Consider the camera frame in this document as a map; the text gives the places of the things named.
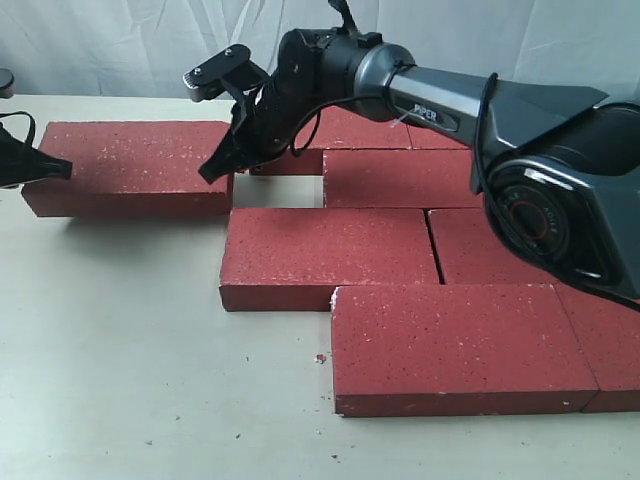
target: white backdrop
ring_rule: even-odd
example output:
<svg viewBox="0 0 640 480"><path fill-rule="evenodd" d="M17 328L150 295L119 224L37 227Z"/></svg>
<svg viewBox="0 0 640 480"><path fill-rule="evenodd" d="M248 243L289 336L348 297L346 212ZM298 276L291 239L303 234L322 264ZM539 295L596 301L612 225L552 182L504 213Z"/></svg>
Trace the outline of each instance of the white backdrop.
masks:
<svg viewBox="0 0 640 480"><path fill-rule="evenodd" d="M638 0L350 4L425 66L640 94ZM231 43L272 71L288 29L339 23L326 0L0 0L0 66L19 93L186 97L182 74Z"/></svg>

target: white table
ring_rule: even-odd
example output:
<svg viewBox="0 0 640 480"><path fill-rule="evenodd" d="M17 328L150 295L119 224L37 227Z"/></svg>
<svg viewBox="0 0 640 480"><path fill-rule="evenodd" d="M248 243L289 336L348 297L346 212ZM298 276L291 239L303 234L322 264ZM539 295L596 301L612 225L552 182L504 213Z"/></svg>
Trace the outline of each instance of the white table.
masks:
<svg viewBox="0 0 640 480"><path fill-rule="evenodd" d="M228 120L229 102L15 97L38 121ZM19 138L27 121L5 125ZM241 176L237 206L321 206ZM0 193L2 480L638 478L640 415L344 419L330 316L225 313L226 224L37 219Z"/></svg>

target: red brick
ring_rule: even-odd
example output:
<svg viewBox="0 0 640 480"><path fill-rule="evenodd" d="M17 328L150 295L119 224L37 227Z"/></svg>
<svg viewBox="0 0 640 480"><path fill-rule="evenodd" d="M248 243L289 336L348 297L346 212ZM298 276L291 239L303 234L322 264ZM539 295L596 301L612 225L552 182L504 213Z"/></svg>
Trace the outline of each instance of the red brick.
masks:
<svg viewBox="0 0 640 480"><path fill-rule="evenodd" d="M334 304L345 416L567 413L597 391L551 285L344 287Z"/></svg>
<svg viewBox="0 0 640 480"><path fill-rule="evenodd" d="M233 176L207 185L200 165L224 122L51 123L40 149L73 162L71 180L26 185L39 217L202 217L226 215Z"/></svg>
<svg viewBox="0 0 640 480"><path fill-rule="evenodd" d="M468 147L427 128L407 127L411 148L416 150L465 150Z"/></svg>
<svg viewBox="0 0 640 480"><path fill-rule="evenodd" d="M420 210L234 209L220 273L229 311L329 311L339 285L438 283Z"/></svg>
<svg viewBox="0 0 640 480"><path fill-rule="evenodd" d="M311 136L315 119L298 135L296 148L301 148ZM287 152L281 159L252 169L254 175L322 175L324 150L354 149L410 149L411 139L407 127L392 122L378 123L367 120L342 108L330 107L322 112L316 136L302 156Z"/></svg>
<svg viewBox="0 0 640 480"><path fill-rule="evenodd" d="M600 392L585 412L640 411L640 314L558 285Z"/></svg>
<svg viewBox="0 0 640 480"><path fill-rule="evenodd" d="M329 151L324 158L326 207L482 207L470 190L465 150Z"/></svg>
<svg viewBox="0 0 640 480"><path fill-rule="evenodd" d="M447 284L557 283L507 250L483 209L432 210L429 225Z"/></svg>

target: table surface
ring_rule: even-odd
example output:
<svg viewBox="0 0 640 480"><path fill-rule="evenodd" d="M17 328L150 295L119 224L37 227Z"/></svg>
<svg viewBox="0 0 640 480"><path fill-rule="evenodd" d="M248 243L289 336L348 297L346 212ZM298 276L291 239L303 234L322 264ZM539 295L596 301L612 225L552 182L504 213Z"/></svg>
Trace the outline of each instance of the table surface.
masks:
<svg viewBox="0 0 640 480"><path fill-rule="evenodd" d="M229 120L228 101L16 96L49 121ZM24 117L5 126L26 136ZM321 207L314 177L236 206ZM638 478L640 414L345 419L330 315L226 313L226 221L37 219L0 192L0 478Z"/></svg>

